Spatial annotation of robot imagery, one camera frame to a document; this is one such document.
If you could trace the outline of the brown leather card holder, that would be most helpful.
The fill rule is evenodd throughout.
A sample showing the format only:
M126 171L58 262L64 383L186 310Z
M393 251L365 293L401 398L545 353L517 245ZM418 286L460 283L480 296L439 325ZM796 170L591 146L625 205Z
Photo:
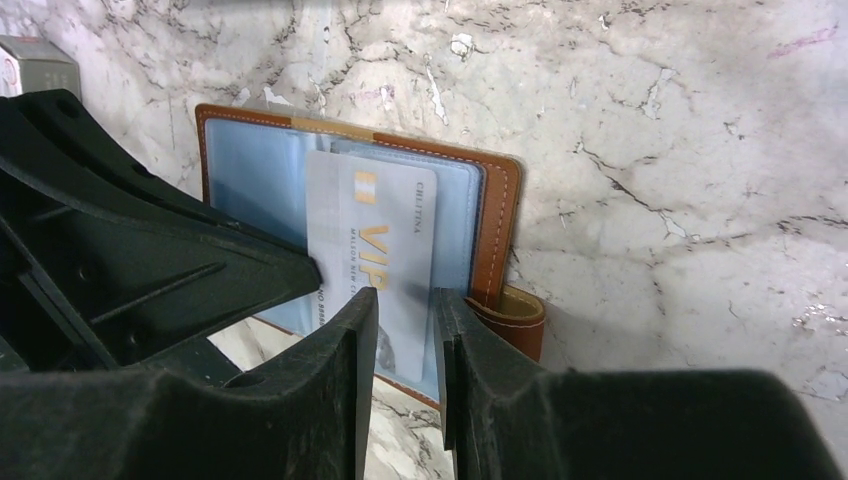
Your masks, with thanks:
M323 325L364 287L379 297L376 375L439 401L431 293L453 289L533 360L541 300L505 280L523 170L511 157L313 118L201 104L203 197L306 249L314 292L259 314L292 335Z

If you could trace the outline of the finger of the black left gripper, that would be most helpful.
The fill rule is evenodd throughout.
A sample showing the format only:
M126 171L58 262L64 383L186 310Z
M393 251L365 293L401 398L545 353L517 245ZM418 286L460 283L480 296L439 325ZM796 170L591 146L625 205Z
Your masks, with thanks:
M66 90L1 101L1 336L116 369L314 292L305 250L150 173Z

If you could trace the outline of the silver VIP card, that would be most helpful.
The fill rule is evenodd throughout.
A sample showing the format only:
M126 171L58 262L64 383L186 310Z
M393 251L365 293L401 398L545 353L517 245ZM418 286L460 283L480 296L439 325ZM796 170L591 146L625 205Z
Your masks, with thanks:
M380 368L422 378L436 213L428 169L329 152L305 160L308 253L321 274L311 324L360 289L378 293Z

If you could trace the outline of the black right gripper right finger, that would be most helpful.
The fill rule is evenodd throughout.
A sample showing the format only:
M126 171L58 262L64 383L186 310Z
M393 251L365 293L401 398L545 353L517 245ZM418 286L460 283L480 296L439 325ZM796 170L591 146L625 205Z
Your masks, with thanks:
M553 372L433 294L459 479L837 479L807 411L755 370Z

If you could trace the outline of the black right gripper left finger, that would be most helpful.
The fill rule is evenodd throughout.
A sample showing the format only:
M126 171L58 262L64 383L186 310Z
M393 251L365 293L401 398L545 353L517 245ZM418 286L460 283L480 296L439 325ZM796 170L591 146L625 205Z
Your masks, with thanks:
M378 326L366 287L213 387L165 369L1 378L5 479L359 479Z

